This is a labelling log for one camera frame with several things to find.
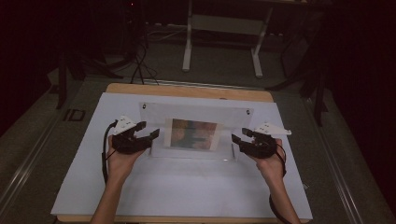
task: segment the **forearm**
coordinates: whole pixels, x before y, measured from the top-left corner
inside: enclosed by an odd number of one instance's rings
[[[122,182],[107,182],[99,205],[91,219],[91,224],[114,223],[121,190]]]
[[[283,180],[271,182],[268,187],[277,212],[290,223],[301,223],[286,192]]]

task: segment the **gray floor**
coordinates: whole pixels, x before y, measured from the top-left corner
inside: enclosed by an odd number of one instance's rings
[[[216,48],[196,43],[192,48],[191,70],[181,71],[184,46],[174,41],[151,41],[145,65],[155,69],[160,85],[222,85],[228,88],[264,90],[285,80],[280,54],[267,50],[260,53],[265,77],[254,77],[249,48]],[[85,81],[69,79],[69,97],[61,110],[56,110],[57,95],[46,93],[0,139],[0,205],[1,223],[52,223],[50,214],[68,167],[90,122],[98,99],[111,82],[129,82],[135,64],[117,72],[125,76],[114,80],[90,73]],[[143,70],[147,83],[148,70]],[[323,127],[312,117],[310,99],[299,96],[301,83],[272,92],[289,137],[293,155],[314,220],[310,223],[396,223],[373,180],[359,148],[349,131],[332,93],[326,91],[322,113]],[[85,110],[83,121],[64,120],[66,109]],[[26,161],[33,152],[35,162]],[[7,187],[14,174],[23,174],[22,188]]]

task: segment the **dark background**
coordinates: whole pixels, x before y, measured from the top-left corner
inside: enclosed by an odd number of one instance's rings
[[[147,1],[148,21],[185,22],[186,2]],[[392,77],[396,74],[395,1],[351,0],[334,4],[350,8],[329,14],[318,34],[318,50],[329,66],[326,86],[396,214],[392,131],[396,126],[396,78]],[[278,20],[273,21],[274,31],[286,29],[282,10],[278,11]],[[88,1],[3,1],[0,22],[2,135],[49,89],[46,75],[58,66],[60,43],[67,39],[73,48],[93,56],[100,55],[101,50],[97,48],[100,31],[94,28]]]

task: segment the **hand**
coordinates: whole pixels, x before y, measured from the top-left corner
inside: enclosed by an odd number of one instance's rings
[[[137,151],[134,154],[126,155],[121,154],[112,147],[112,137],[108,137],[108,182],[116,181],[123,183],[134,167],[134,162],[142,155],[145,150]]]
[[[282,140],[276,139],[276,143],[278,144],[276,148],[277,153],[282,157],[282,160],[285,160],[285,153],[281,148]],[[273,182],[279,183],[279,181],[283,181],[283,161],[281,161],[276,154],[266,159],[258,159],[251,156],[249,157],[257,163],[257,168],[260,170],[262,177],[264,177],[265,182],[269,186]]]

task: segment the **person's left hand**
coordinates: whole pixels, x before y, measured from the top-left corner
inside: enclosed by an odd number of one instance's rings
[[[121,181],[123,183],[128,175],[131,173],[132,168],[134,167],[134,162],[140,155],[145,152],[145,150],[137,151],[136,153],[131,155],[121,154],[112,147],[112,137],[113,135],[110,135],[107,138],[109,148],[107,152],[108,182]]]

